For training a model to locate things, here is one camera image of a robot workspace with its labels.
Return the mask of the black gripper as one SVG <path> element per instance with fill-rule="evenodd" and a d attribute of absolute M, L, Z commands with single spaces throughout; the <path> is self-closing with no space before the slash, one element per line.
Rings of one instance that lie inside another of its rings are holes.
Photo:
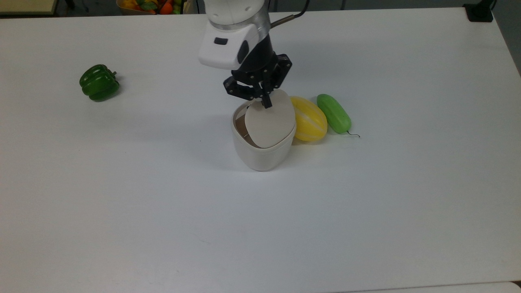
<path fill-rule="evenodd" d="M 264 108 L 271 108 L 271 94 L 281 87 L 292 67 L 288 55 L 277 55 L 267 35 L 255 45 L 243 41 L 238 61 L 240 67 L 223 82 L 226 93 L 248 101 L 260 98 Z"/>

